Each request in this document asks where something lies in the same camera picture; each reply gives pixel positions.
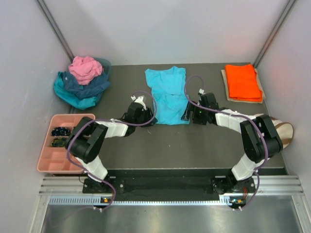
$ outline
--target clothing pile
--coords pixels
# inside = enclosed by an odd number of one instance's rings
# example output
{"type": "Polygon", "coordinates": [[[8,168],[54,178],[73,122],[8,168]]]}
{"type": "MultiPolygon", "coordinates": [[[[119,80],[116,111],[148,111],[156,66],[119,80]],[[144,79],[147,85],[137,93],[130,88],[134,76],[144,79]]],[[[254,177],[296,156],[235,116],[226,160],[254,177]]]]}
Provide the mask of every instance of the clothing pile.
{"type": "Polygon", "coordinates": [[[262,103],[265,99],[258,72],[251,64],[226,65],[222,75],[228,101],[262,103]]]}
{"type": "Polygon", "coordinates": [[[110,86],[108,78],[111,64],[105,59],[101,61],[105,64],[89,56],[76,56],[69,65],[69,72],[58,72],[54,83],[55,93],[81,110],[95,106],[110,86]],[[108,70],[104,70],[103,66],[108,66],[108,70]]]}

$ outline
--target pink plastic tray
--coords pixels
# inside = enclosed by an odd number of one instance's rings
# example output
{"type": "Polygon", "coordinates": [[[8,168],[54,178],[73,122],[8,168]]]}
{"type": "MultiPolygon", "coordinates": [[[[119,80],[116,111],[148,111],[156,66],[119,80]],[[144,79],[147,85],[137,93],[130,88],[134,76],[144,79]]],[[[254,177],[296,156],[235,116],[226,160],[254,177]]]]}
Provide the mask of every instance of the pink plastic tray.
{"type": "MultiPolygon", "coordinates": [[[[51,133],[55,127],[67,127],[72,131],[72,128],[77,126],[83,117],[95,119],[93,114],[59,114],[53,116],[38,161],[38,171],[52,174],[78,174],[83,171],[81,168],[69,162],[66,158],[65,148],[51,147],[51,142],[55,138],[51,133]]],[[[72,155],[70,156],[73,161],[80,164],[75,157],[72,155]]]]}

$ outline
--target light blue t-shirt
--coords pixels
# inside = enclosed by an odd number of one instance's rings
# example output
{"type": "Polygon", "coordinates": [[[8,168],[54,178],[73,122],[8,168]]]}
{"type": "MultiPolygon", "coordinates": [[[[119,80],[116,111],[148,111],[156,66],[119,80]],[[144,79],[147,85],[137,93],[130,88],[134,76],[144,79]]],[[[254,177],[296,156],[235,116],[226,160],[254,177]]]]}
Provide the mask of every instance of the light blue t-shirt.
{"type": "Polygon", "coordinates": [[[189,124],[181,120],[188,100],[184,93],[186,69],[172,67],[168,70],[145,71],[146,81],[157,104],[155,117],[158,124],[178,125],[189,124]]]}

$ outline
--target pink cloth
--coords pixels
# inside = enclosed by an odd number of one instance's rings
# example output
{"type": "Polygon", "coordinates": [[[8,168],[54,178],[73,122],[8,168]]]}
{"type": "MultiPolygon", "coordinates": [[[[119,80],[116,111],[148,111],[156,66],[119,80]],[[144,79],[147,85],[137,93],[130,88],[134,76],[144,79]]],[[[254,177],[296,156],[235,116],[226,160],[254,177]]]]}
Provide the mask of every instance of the pink cloth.
{"type": "Polygon", "coordinates": [[[80,85],[89,84],[95,77],[101,75],[103,71],[102,65],[89,56],[76,56],[68,68],[80,85]]]}

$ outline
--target metal floor plate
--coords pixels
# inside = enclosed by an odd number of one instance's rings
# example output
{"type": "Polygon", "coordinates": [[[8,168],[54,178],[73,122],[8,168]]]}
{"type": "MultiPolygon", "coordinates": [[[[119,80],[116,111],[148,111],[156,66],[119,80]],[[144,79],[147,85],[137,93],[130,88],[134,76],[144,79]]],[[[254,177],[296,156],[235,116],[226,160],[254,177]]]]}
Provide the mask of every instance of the metal floor plate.
{"type": "MultiPolygon", "coordinates": [[[[57,224],[81,206],[49,206],[57,224]]],[[[302,233],[291,197],[256,197],[245,211],[225,206],[112,206],[82,210],[42,233],[302,233]]]]}

